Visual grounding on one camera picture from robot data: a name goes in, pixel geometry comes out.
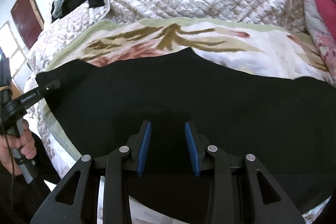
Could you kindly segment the person left hand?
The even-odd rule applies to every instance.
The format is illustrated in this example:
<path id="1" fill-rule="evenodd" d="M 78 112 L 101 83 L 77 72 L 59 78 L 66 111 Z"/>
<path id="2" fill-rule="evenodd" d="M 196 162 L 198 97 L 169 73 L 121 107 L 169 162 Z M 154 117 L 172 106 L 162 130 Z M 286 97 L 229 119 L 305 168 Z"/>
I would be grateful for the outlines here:
<path id="1" fill-rule="evenodd" d="M 18 149 L 27 159 L 33 159 L 37 154 L 35 141 L 32 132 L 29 129 L 29 123 L 23 120 L 23 134 L 20 138 L 11 135 L 1 136 L 1 164 L 9 171 L 10 174 L 21 175 L 22 172 L 18 165 L 11 161 L 10 156 L 11 148 Z"/>

